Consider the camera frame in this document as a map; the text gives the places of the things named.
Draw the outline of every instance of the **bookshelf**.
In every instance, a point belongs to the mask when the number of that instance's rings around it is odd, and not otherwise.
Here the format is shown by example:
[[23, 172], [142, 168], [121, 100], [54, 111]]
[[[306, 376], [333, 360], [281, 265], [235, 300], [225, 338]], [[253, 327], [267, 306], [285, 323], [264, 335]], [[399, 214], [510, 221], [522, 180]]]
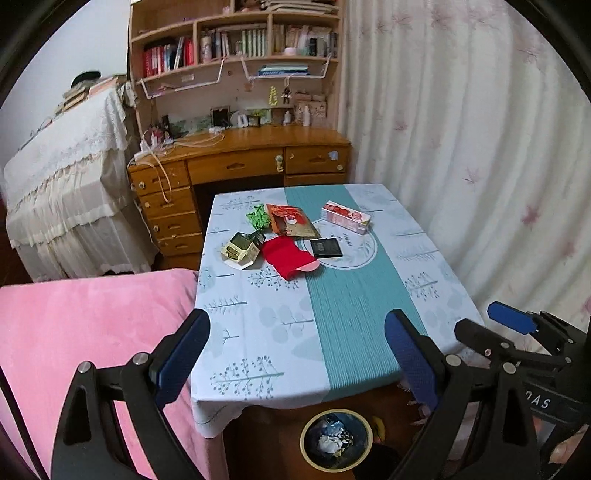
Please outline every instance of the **bookshelf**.
[[[275, 12], [275, 11], [249, 11], [240, 12], [240, 0], [139, 0], [131, 4], [129, 20], [129, 62], [131, 80], [138, 94], [138, 106], [136, 108], [137, 120], [140, 131], [145, 131], [149, 124], [153, 123], [160, 115], [168, 112], [158, 111], [158, 103], [155, 101], [159, 95], [155, 92], [168, 89], [167, 95], [174, 95], [176, 91], [183, 91], [193, 87], [199, 88], [199, 94], [207, 96], [209, 85], [220, 83], [223, 85], [224, 76], [221, 75], [221, 58], [213, 58], [203, 61], [200, 54], [200, 39], [202, 35], [212, 29], [224, 29], [225, 27], [239, 28], [240, 25], [260, 25], [266, 31], [266, 46], [263, 56], [245, 57], [235, 54], [226, 56], [223, 69], [233, 64], [240, 64], [243, 60], [248, 64], [248, 70], [256, 71], [265, 63], [298, 63], [307, 64], [310, 69], [309, 82], [321, 82], [322, 91], [327, 96], [328, 126], [336, 127], [338, 114], [338, 94], [340, 88], [340, 54], [342, 52], [342, 21], [345, 14], [345, 0], [336, 0], [334, 4], [340, 8], [337, 15], [311, 13], [311, 12]], [[311, 28], [329, 28], [337, 34], [337, 57], [330, 58], [326, 63], [325, 56], [284, 56], [276, 51], [274, 44], [274, 29], [276, 25], [288, 26], [306, 25]], [[157, 60], [147, 70], [146, 62], [150, 60], [144, 56], [145, 51], [152, 51], [152, 46], [160, 43], [178, 42], [183, 38], [183, 54], [181, 60], [174, 62], [174, 54], [170, 66], [156, 68]], [[187, 48], [189, 40], [190, 57]], [[277, 76], [269, 79], [256, 78], [257, 82], [277, 81]], [[251, 79], [245, 76], [245, 82]]]

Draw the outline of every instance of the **pink blanket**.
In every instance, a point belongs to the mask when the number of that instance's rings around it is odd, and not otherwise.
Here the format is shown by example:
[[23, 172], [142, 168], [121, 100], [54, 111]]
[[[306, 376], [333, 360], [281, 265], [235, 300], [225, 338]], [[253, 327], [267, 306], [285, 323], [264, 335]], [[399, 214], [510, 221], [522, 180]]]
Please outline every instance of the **pink blanket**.
[[[8, 378], [47, 472], [63, 401], [77, 365], [123, 365], [151, 352], [193, 309], [197, 279], [190, 270], [61, 280], [0, 288], [0, 365]], [[203, 476], [226, 480], [222, 437], [193, 427], [188, 384], [164, 409]], [[154, 478], [125, 408], [121, 427], [139, 473]], [[23, 455], [18, 431], [0, 394], [0, 423]]]

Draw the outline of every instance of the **green crumpled paper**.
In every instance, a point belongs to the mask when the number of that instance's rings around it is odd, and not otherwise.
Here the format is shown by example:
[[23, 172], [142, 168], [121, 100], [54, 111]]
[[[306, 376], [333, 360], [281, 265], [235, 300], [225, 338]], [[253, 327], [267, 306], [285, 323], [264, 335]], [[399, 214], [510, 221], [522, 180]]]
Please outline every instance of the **green crumpled paper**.
[[248, 218], [248, 221], [257, 230], [267, 228], [271, 224], [271, 218], [265, 211], [264, 205], [256, 205], [253, 212], [246, 214], [246, 218]]

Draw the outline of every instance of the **small cardboard box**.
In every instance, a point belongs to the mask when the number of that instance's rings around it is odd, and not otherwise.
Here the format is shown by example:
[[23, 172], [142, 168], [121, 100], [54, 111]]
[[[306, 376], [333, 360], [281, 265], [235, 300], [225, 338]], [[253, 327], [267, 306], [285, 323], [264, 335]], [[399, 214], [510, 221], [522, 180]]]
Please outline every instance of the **small cardboard box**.
[[260, 230], [250, 235], [238, 232], [222, 249], [222, 260], [229, 267], [244, 270], [255, 262], [264, 241]]
[[335, 202], [327, 202], [320, 211], [320, 218], [363, 235], [368, 230], [371, 215], [344, 207]]

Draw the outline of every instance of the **white wire rack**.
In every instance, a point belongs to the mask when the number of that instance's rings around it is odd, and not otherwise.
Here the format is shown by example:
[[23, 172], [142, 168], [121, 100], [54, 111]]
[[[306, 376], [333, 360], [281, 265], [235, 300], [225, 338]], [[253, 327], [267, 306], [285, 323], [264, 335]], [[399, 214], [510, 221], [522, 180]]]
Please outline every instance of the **white wire rack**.
[[149, 100], [154, 99], [154, 98], [158, 98], [158, 97], [162, 97], [163, 95], [167, 95], [169, 93], [182, 92], [183, 90], [190, 90], [192, 88], [205, 87], [207, 85], [215, 85], [216, 83], [220, 83], [220, 80], [222, 79], [222, 70], [223, 70], [223, 64], [225, 61], [226, 61], [226, 59], [222, 59], [222, 62], [220, 63], [220, 70], [217, 73], [217, 80], [212, 80], [211, 82], [194, 83], [193, 85], [185, 85], [183, 87], [177, 87], [177, 88], [166, 88], [165, 90], [162, 90], [162, 91], [156, 92], [156, 93], [150, 93], [148, 91], [148, 89], [146, 88], [146, 84], [144, 82], [144, 79], [141, 79], [140, 83], [142, 84], [142, 88], [144, 89], [144, 93], [146, 95], [146, 98]]
[[242, 62], [242, 70], [244, 70], [244, 75], [249, 82], [254, 82], [255, 80], [270, 80], [270, 79], [323, 79], [326, 77], [326, 72], [329, 68], [331, 57], [326, 59], [324, 62], [324, 68], [322, 68], [322, 74], [320, 75], [297, 75], [297, 74], [284, 74], [284, 75], [251, 75], [248, 72], [248, 67], [246, 66], [246, 62], [244, 61], [244, 57], [240, 57], [240, 61]]

